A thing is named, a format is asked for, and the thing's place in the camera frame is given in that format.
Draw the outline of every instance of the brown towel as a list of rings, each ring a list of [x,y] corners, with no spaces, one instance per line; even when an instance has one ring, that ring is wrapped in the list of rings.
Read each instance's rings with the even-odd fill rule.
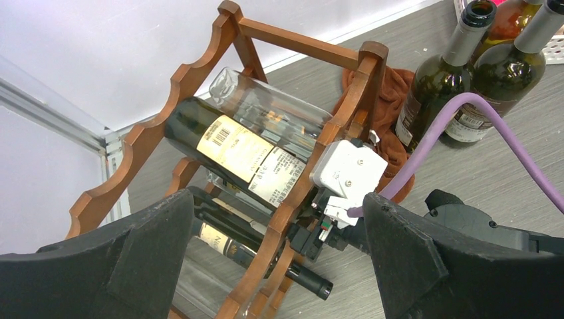
[[[389,66],[386,67],[386,72],[384,73],[384,82],[382,83],[380,96],[376,106],[374,106],[375,114],[372,129],[376,131],[380,138],[375,151],[388,161],[388,167],[384,172],[384,176],[380,179],[376,192],[381,191],[390,183],[409,158],[402,142],[400,142],[392,130],[400,115],[409,86],[413,81],[413,75],[414,73],[409,70],[390,68]],[[343,70],[342,84],[344,92],[333,109],[333,115],[337,113],[337,110],[343,103],[353,78],[354,71]],[[412,176],[406,185],[392,198],[393,202],[400,203],[403,201],[413,188],[414,182],[415,176]]]

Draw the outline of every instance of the white panel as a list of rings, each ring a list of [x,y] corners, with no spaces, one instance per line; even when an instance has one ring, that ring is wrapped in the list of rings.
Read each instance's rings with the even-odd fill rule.
[[[69,209],[102,182],[100,157],[0,105],[0,254],[65,239]]]
[[[117,130],[161,109],[178,65],[205,51],[220,2],[4,1],[0,56]],[[250,19],[328,41],[423,0],[236,2]],[[265,66],[294,55],[264,43],[257,50]],[[221,65],[240,66],[232,50]]]

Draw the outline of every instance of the white plastic basket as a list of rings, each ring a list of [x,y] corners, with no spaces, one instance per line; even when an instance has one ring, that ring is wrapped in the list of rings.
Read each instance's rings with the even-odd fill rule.
[[[460,19],[460,13],[471,0],[454,0],[454,10],[456,18]],[[547,64],[563,64],[564,63],[564,29],[560,29],[552,37],[547,46],[543,49]]]

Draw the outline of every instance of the scalloped wooden rail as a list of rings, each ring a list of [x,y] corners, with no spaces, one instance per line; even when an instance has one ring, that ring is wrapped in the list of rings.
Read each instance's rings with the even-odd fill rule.
[[[232,1],[221,3],[218,11],[219,17],[213,22],[206,52],[196,62],[182,64],[178,68],[171,77],[170,94],[161,112],[154,119],[135,125],[124,138],[124,158],[116,173],[102,185],[85,191],[71,207],[72,223],[67,238],[91,231],[100,225],[164,137],[165,121],[176,104],[196,93],[231,44],[243,63],[243,73],[263,82],[267,79],[252,38],[355,70],[354,80],[340,101],[341,107],[323,128],[302,176],[274,212],[257,256],[216,316],[240,318],[248,309],[254,318],[273,318],[292,284],[292,280],[285,277],[285,270],[294,258],[301,261],[301,257],[296,257],[286,247],[282,252],[285,258],[278,261],[262,288],[261,279],[284,243],[288,225],[296,217],[305,194],[313,187],[309,173],[327,145],[344,137],[367,140],[374,103],[382,85],[388,48],[372,41],[363,43],[359,51],[330,45],[247,19],[243,17],[239,5]],[[185,187],[199,166],[198,162],[189,158],[181,159],[173,171],[173,180],[166,194]],[[206,190],[218,191],[212,184]],[[174,307],[171,309],[171,316],[185,318]]]

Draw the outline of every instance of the cable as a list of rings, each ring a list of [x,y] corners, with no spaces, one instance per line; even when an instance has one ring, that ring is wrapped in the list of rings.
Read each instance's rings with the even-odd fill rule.
[[[421,139],[421,142],[409,157],[404,167],[396,174],[394,179],[380,192],[379,195],[391,199],[405,185],[409,178],[421,166],[429,151],[437,142],[439,135],[444,131],[450,122],[452,115],[465,103],[473,104],[480,112],[482,112],[493,126],[498,130],[505,142],[509,145],[513,153],[523,164],[529,175],[538,184],[541,190],[548,196],[554,205],[564,214],[564,197],[558,193],[554,185],[546,178],[543,172],[535,164],[531,156],[525,151],[523,145],[519,142],[515,134],[509,126],[502,120],[497,112],[490,106],[486,100],[474,93],[462,93],[453,97],[439,112],[431,126]],[[355,207],[348,212],[349,217],[362,217],[362,207]]]

